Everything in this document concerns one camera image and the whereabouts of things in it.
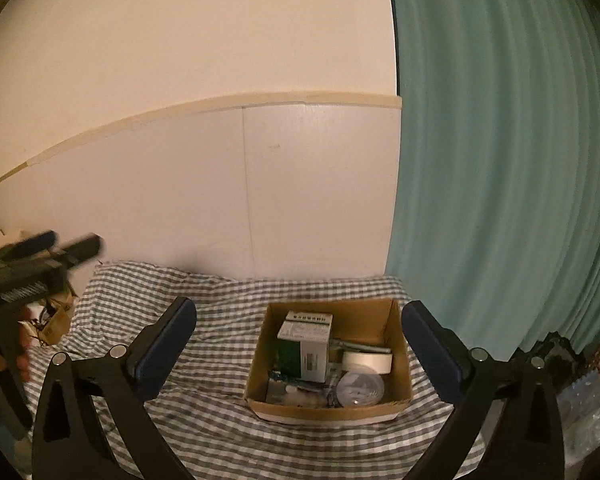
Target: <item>gingham fabric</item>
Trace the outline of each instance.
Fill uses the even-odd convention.
[[[400,479],[452,410],[438,399],[411,350],[414,397],[390,422],[284,426],[260,420],[242,400],[267,303],[395,298],[404,304],[408,295],[395,278],[235,281],[136,262],[97,267],[68,335],[54,348],[32,349],[26,388],[32,410],[56,351],[85,359],[129,344],[176,296],[196,303],[198,324],[160,396],[145,407],[195,478]],[[96,408],[118,463],[138,475],[103,399],[96,399]],[[459,473],[475,468],[483,450],[478,437]]]

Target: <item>human hand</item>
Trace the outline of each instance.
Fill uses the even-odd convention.
[[[30,319],[29,309],[24,307],[20,314],[20,320]],[[24,353],[16,359],[16,366],[20,370],[20,377],[22,381],[26,382],[30,380],[29,375],[29,357],[27,356],[27,347],[31,345],[31,337],[27,334],[25,328],[18,324],[18,330],[20,331],[20,345],[24,348]],[[0,355],[0,371],[5,370],[7,367],[7,361]]]

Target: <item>clear plastic lid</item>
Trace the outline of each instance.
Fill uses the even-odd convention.
[[[371,368],[357,366],[342,376],[336,387],[338,402],[344,407],[375,406],[384,395],[382,377]]]

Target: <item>wall trim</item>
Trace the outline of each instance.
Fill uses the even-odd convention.
[[[62,142],[58,142],[0,176],[0,183],[19,171],[24,170],[29,166],[33,166],[34,164],[38,164],[39,162],[43,162],[58,153],[152,121],[177,118],[202,112],[231,110],[232,108],[251,108],[256,106],[288,104],[367,106],[400,109],[402,108],[402,98],[397,95],[363,94],[355,92],[262,92],[211,97],[209,99],[172,105],[157,110],[143,112],[109,124],[104,124],[103,126],[92,128],[91,130],[76,134]]]

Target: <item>open cardboard box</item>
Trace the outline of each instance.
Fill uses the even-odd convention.
[[[391,373],[382,376],[384,396],[380,404],[360,408],[298,408],[264,402],[268,371],[276,361],[278,330],[290,310],[333,314],[332,338],[391,348],[394,360]],[[407,407],[411,396],[409,359],[397,301],[305,301],[271,303],[267,307],[244,391],[247,404],[260,418],[284,424],[359,426],[392,420]]]

